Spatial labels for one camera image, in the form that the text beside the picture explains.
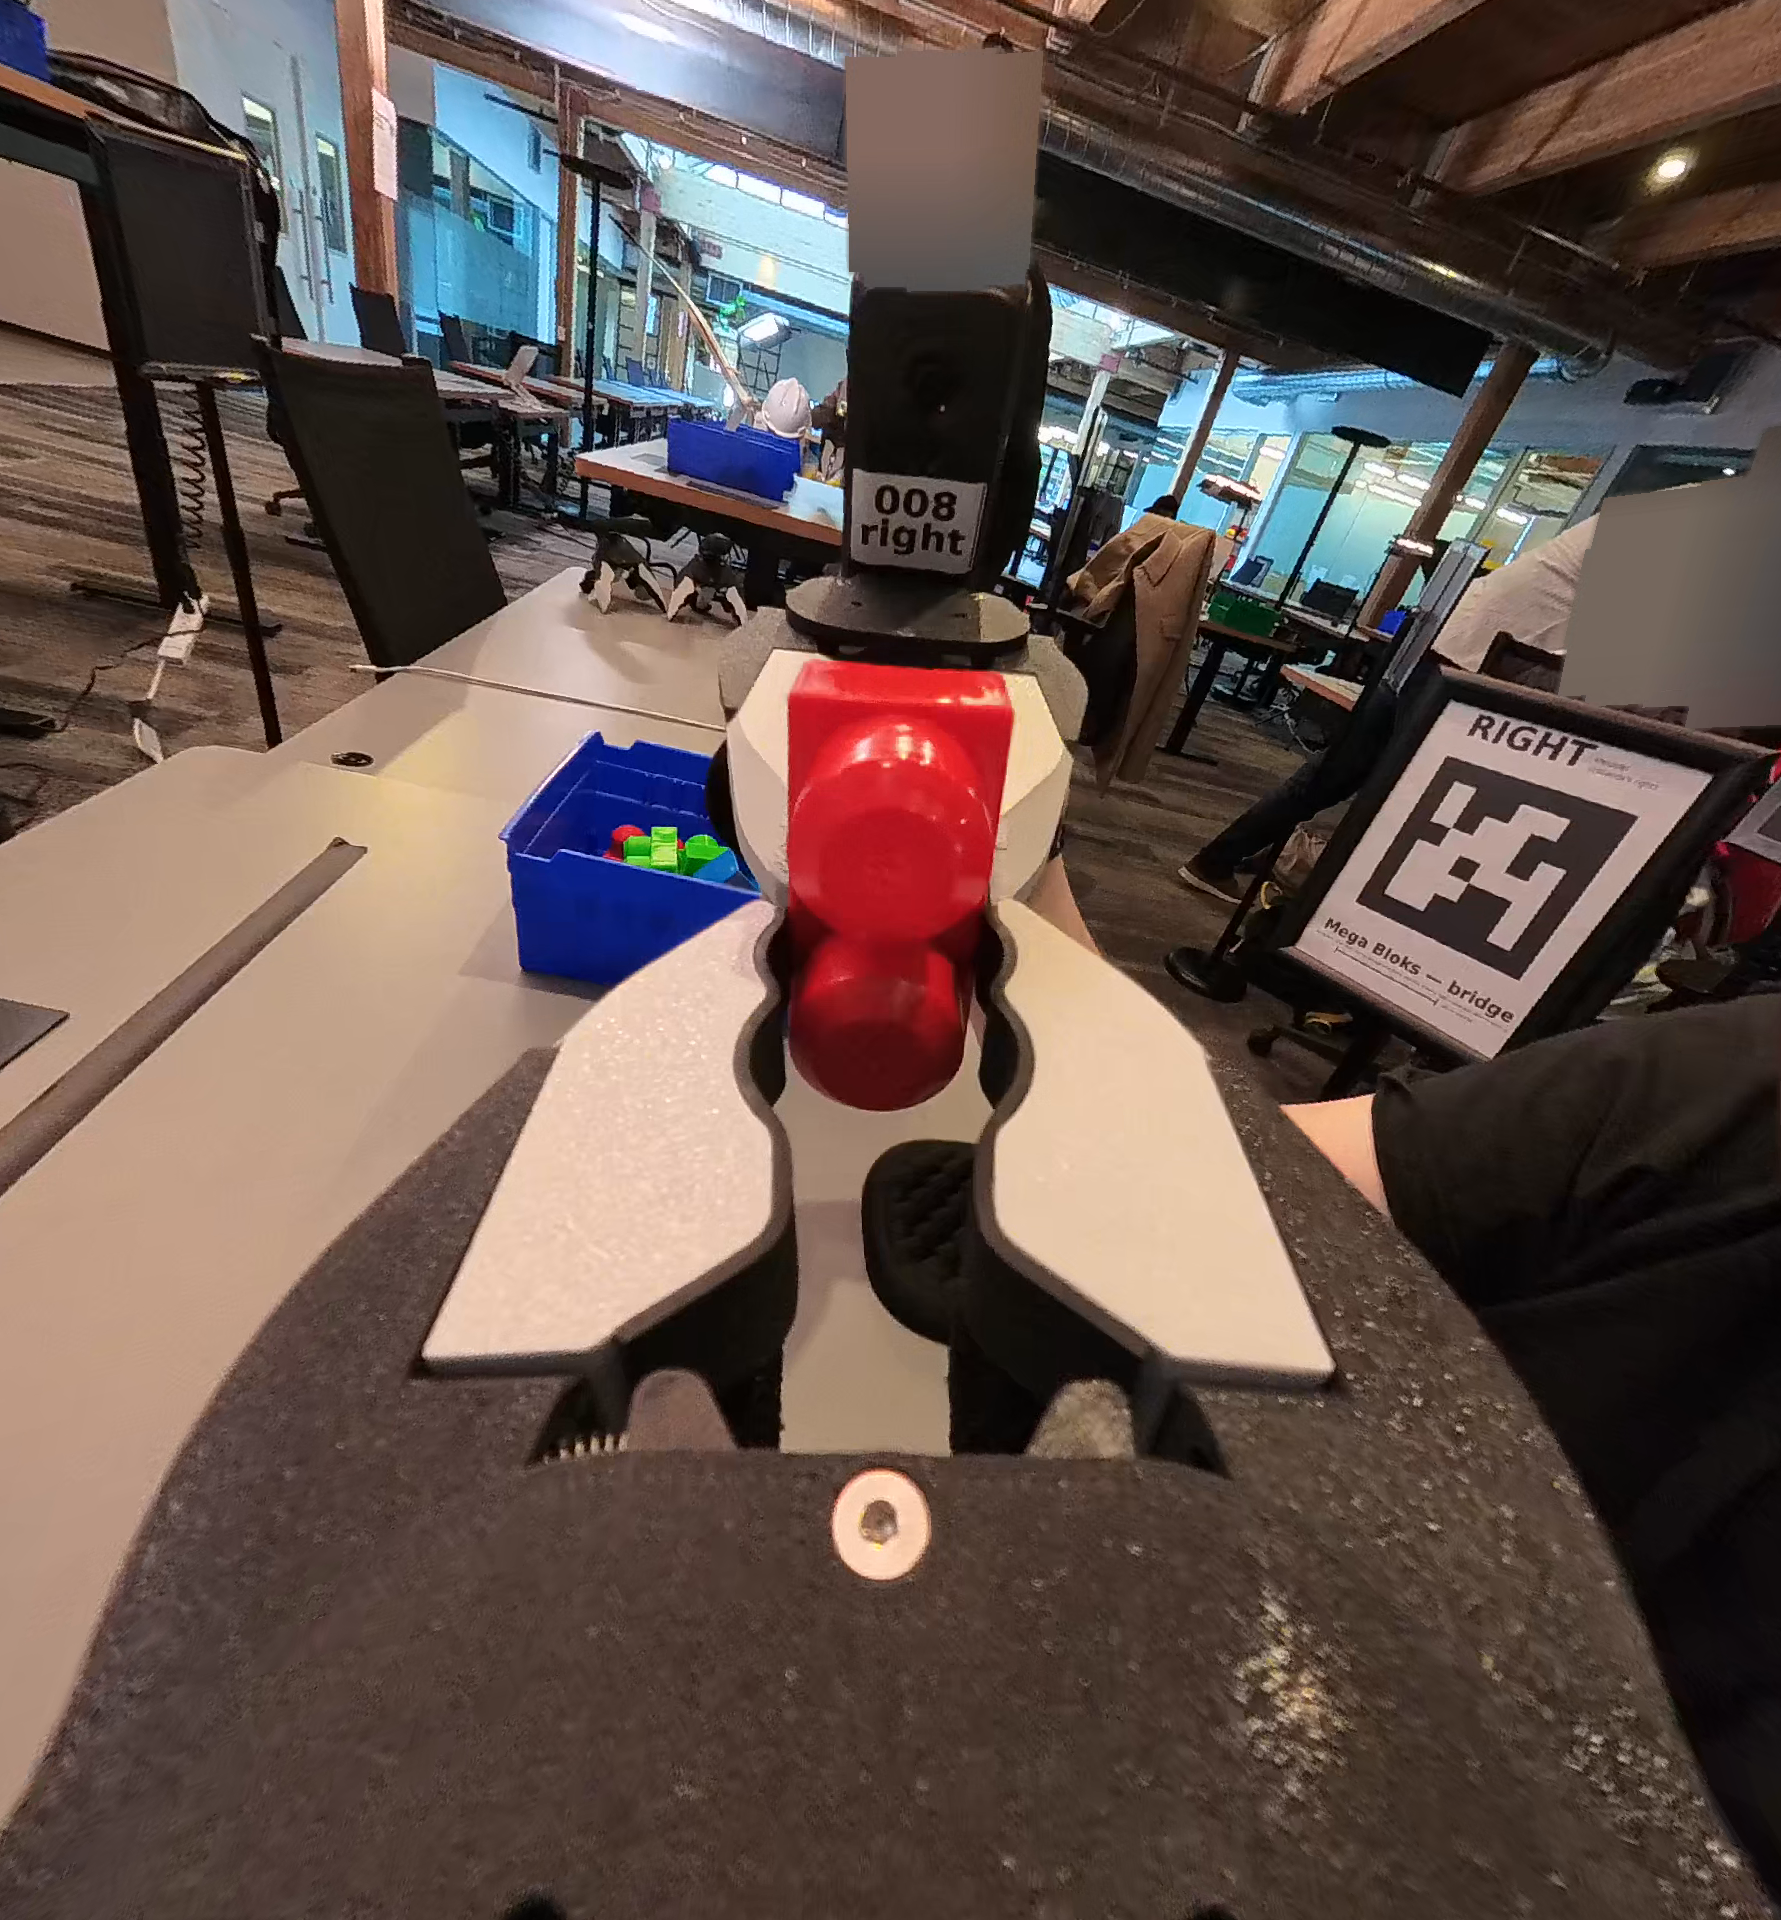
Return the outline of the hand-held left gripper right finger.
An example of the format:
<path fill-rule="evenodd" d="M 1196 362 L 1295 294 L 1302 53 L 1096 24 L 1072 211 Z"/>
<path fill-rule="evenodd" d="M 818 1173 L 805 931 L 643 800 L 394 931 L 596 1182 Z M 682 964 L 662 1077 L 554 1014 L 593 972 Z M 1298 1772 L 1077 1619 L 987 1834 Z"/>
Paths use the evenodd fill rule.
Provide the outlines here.
<path fill-rule="evenodd" d="M 973 1339 L 1050 1397 L 1107 1379 L 1308 1392 L 1336 1361 L 1201 1045 L 1013 901 L 979 957 Z"/>

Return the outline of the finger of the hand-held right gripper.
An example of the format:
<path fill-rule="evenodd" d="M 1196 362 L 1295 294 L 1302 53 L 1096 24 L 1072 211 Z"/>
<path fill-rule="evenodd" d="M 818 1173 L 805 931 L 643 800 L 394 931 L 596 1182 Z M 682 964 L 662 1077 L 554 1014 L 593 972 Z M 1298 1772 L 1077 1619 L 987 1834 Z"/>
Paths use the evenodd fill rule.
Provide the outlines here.
<path fill-rule="evenodd" d="M 1070 757 L 1036 678 L 1000 678 L 1013 709 L 994 831 L 994 898 L 1025 896 L 1052 858 L 1068 800 Z"/>
<path fill-rule="evenodd" d="M 725 766 L 740 859 L 776 904 L 788 896 L 791 657 L 765 661 L 725 724 Z"/>

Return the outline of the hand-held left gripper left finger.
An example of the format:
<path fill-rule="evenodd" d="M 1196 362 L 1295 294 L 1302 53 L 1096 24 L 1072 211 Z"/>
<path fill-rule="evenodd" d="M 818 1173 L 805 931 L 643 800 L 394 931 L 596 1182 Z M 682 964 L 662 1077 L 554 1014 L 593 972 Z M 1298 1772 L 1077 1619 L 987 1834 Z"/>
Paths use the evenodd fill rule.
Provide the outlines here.
<path fill-rule="evenodd" d="M 604 1413 L 660 1368 L 723 1398 L 779 1377 L 797 1308 L 781 928 L 747 902 L 563 1033 L 423 1337 L 430 1375 L 563 1375 Z"/>

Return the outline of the blue plastic bin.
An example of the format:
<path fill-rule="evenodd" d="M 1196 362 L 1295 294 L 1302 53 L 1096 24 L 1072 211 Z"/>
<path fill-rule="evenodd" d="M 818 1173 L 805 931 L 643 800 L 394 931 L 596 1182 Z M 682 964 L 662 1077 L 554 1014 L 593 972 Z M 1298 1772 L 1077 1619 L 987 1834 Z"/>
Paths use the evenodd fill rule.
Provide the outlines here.
<path fill-rule="evenodd" d="M 611 986 L 757 901 L 604 858 L 620 825 L 711 831 L 701 753 L 587 733 L 502 829 L 519 965 Z"/>

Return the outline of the person's right forearm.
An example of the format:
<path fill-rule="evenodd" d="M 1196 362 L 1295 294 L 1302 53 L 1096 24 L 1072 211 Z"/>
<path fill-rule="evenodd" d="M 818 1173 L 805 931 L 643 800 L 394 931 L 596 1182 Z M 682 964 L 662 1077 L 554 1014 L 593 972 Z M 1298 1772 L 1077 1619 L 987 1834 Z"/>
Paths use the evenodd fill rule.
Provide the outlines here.
<path fill-rule="evenodd" d="M 1376 1213 L 1391 1218 L 1372 1093 L 1289 1102 L 1282 1116 Z"/>

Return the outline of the blue storage bin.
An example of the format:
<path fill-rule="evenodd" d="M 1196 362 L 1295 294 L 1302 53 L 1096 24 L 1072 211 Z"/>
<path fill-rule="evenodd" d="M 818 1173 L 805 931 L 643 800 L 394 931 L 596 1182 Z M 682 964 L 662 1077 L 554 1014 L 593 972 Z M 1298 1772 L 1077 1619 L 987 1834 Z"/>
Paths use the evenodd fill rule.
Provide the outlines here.
<path fill-rule="evenodd" d="M 672 418 L 667 427 L 667 471 L 700 485 L 781 503 L 802 468 L 796 438 L 717 420 Z"/>

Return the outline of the small black white device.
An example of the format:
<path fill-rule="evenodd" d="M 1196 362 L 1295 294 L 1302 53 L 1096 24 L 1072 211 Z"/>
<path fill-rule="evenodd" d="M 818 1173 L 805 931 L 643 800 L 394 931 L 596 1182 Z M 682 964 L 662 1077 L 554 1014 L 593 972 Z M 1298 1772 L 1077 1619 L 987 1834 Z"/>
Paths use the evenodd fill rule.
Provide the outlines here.
<path fill-rule="evenodd" d="M 582 532 L 593 538 L 579 586 L 582 599 L 596 611 L 611 611 L 623 591 L 667 617 L 668 599 L 652 561 L 655 525 L 641 515 L 587 517 Z"/>
<path fill-rule="evenodd" d="M 751 611 L 743 595 L 743 571 L 733 557 L 733 541 L 725 536 L 700 532 L 689 559 L 665 597 L 665 617 L 710 617 L 733 630 L 743 628 Z"/>

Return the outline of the brown coat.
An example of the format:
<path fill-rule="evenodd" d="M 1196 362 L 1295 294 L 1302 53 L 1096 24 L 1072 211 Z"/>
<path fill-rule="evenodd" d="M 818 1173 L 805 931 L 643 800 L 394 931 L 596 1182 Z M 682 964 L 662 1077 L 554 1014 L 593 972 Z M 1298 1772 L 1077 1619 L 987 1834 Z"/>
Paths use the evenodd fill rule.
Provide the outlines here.
<path fill-rule="evenodd" d="M 1068 577 L 1056 626 L 1088 695 L 1077 742 L 1098 792 L 1143 779 L 1230 549 L 1204 525 L 1151 513 Z"/>

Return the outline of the person's black shirt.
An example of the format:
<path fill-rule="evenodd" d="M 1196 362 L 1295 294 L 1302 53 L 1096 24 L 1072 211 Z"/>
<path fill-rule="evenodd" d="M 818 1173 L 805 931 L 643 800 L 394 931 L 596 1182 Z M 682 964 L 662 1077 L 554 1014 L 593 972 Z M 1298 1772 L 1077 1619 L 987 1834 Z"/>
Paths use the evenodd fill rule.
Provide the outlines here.
<path fill-rule="evenodd" d="M 1781 994 L 1604 1021 L 1372 1097 L 1384 1206 L 1614 1540 L 1781 1905 Z"/>

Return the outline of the black floor lamp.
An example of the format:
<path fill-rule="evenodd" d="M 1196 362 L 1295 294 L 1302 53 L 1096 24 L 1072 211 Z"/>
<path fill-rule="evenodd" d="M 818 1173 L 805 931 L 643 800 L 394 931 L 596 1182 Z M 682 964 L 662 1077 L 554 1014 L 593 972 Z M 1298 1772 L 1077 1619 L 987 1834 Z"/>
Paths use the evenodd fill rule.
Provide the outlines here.
<path fill-rule="evenodd" d="M 1334 473 L 1334 478 L 1332 478 L 1332 482 L 1329 482 L 1329 488 L 1328 488 L 1325 496 L 1321 499 L 1321 503 L 1319 503 L 1319 506 L 1316 506 L 1316 510 L 1315 510 L 1315 515 L 1313 515 L 1313 518 L 1311 518 L 1308 534 L 1306 534 L 1306 538 L 1305 538 L 1305 541 L 1302 541 L 1302 545 L 1301 545 L 1301 549 L 1298 549 L 1295 561 L 1287 568 L 1287 582 L 1285 582 L 1285 586 L 1282 586 L 1282 591 L 1278 592 L 1278 599 L 1276 599 L 1276 606 L 1278 606 L 1279 611 L 1287 606 L 1287 603 L 1291 600 L 1295 588 L 1298 586 L 1298 582 L 1301 582 L 1301 579 L 1302 579 L 1302 574 L 1305 574 L 1305 571 L 1306 571 L 1306 565 L 1308 565 L 1308 556 L 1311 556 L 1311 552 L 1313 552 L 1313 548 L 1315 548 L 1315 541 L 1319 539 L 1319 536 L 1321 536 L 1321 532 L 1324 532 L 1324 527 L 1325 527 L 1325 521 L 1329 518 L 1329 515 L 1332 515 L 1332 510 L 1334 510 L 1334 506 L 1336 506 L 1336 503 L 1338 503 L 1338 499 L 1340 499 L 1340 495 L 1342 495 L 1342 491 L 1343 491 L 1343 485 L 1346 485 L 1346 479 L 1347 479 L 1352 468 L 1356 466 L 1357 457 L 1359 457 L 1367 448 L 1384 448 L 1384 446 L 1388 445 L 1388 437 L 1384 437 L 1382 432 L 1379 432 L 1379 430 L 1375 430 L 1375 428 L 1356 427 L 1356 425 L 1336 425 L 1336 427 L 1332 428 L 1332 437 L 1334 437 L 1340 445 L 1343 445 L 1346 448 L 1343 448 L 1342 462 L 1340 462 L 1340 466 L 1338 466 L 1338 471 Z"/>

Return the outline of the black office chair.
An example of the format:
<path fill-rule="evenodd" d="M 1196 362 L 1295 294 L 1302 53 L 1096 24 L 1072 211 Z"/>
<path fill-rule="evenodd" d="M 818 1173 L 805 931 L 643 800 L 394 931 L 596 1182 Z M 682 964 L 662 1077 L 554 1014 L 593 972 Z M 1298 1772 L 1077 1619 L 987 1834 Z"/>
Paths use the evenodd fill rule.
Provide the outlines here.
<path fill-rule="evenodd" d="M 369 664 L 389 674 L 502 611 L 506 588 L 418 359 L 324 359 L 257 340 L 279 443 Z"/>

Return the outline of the framed marker sign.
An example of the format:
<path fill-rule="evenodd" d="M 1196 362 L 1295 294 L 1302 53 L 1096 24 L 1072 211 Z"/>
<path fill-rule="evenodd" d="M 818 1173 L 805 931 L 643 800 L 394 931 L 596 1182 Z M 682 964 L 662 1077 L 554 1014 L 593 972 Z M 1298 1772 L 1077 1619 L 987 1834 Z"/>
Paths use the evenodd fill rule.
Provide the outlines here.
<path fill-rule="evenodd" d="M 1442 671 L 1287 904 L 1270 959 L 1386 1038 L 1488 1062 L 1592 1023 L 1771 753 Z"/>

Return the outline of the red garment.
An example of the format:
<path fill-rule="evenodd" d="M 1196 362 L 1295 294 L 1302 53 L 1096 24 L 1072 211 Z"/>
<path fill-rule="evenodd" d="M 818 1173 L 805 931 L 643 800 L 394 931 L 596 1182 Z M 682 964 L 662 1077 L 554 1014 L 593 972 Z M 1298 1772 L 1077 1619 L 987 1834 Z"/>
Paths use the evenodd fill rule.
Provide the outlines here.
<path fill-rule="evenodd" d="M 1766 788 L 1781 781 L 1781 750 L 1766 774 Z M 1717 875 L 1728 898 L 1728 945 L 1743 947 L 1766 934 L 1781 913 L 1781 865 L 1733 841 L 1714 850 Z"/>

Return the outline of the black panel stand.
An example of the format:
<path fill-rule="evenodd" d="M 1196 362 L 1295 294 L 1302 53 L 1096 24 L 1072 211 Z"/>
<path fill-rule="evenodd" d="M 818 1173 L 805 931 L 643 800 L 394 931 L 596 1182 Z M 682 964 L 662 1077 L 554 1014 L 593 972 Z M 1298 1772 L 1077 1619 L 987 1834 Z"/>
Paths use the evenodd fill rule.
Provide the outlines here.
<path fill-rule="evenodd" d="M 226 387 L 260 384 L 260 350 L 274 331 L 248 162 L 111 121 L 92 122 L 85 144 L 85 230 L 159 597 L 171 608 L 201 595 L 157 412 L 159 387 L 185 387 L 205 443 L 262 739 L 276 747 L 276 687 L 220 412 Z"/>

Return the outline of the wooden post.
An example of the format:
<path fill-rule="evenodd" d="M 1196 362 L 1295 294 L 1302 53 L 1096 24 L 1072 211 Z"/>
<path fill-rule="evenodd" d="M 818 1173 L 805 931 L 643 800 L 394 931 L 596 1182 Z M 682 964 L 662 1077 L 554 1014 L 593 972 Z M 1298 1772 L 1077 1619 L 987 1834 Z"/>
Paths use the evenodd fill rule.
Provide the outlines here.
<path fill-rule="evenodd" d="M 1457 496 L 1490 448 L 1502 420 L 1523 392 L 1537 354 L 1537 348 L 1527 342 L 1505 342 L 1496 352 L 1490 374 L 1469 400 L 1425 492 L 1411 510 L 1399 545 L 1382 565 L 1379 585 L 1367 605 L 1370 624 L 1376 626 L 1399 603 L 1415 568 L 1430 557 L 1430 541 L 1441 536 Z"/>

